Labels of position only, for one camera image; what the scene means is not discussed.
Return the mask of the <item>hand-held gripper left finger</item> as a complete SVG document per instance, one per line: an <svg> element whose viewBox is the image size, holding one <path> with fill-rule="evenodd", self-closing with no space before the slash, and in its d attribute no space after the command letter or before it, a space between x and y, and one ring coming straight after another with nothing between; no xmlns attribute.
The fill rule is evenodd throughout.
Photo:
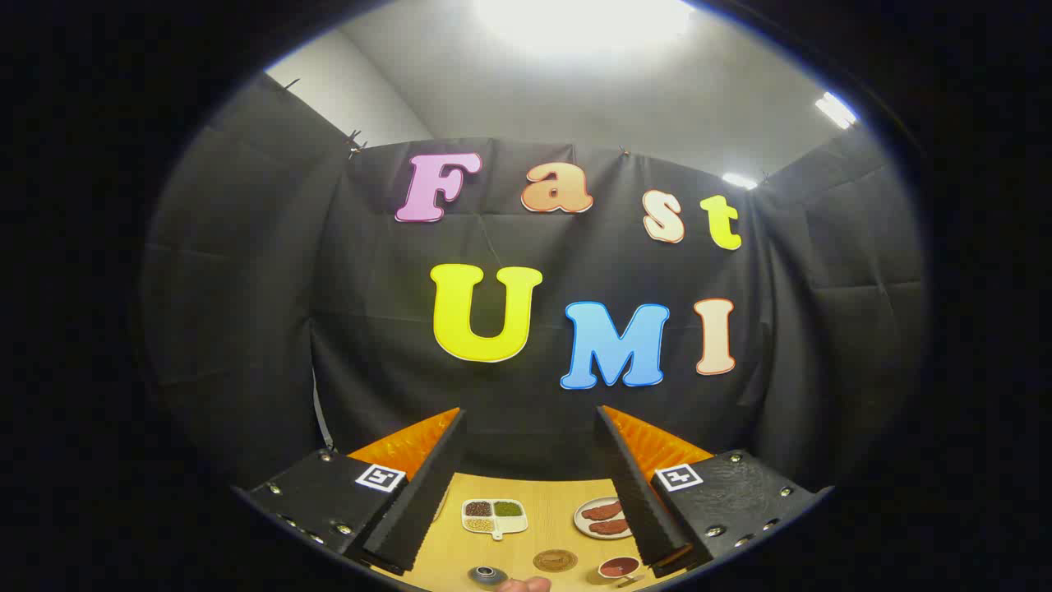
<svg viewBox="0 0 1052 592"><path fill-rule="evenodd" d="M448 409L346 455L319 449L236 492L312 546L401 576L413 569L463 457L466 416Z"/></svg>

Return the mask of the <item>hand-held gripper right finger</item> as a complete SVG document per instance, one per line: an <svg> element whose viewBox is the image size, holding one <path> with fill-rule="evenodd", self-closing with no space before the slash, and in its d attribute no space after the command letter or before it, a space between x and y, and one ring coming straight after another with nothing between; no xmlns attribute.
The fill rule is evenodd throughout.
<svg viewBox="0 0 1052 592"><path fill-rule="evenodd" d="M832 492L808 490L741 449L699 449L607 405L595 409L595 445L655 576L731 562Z"/></svg>

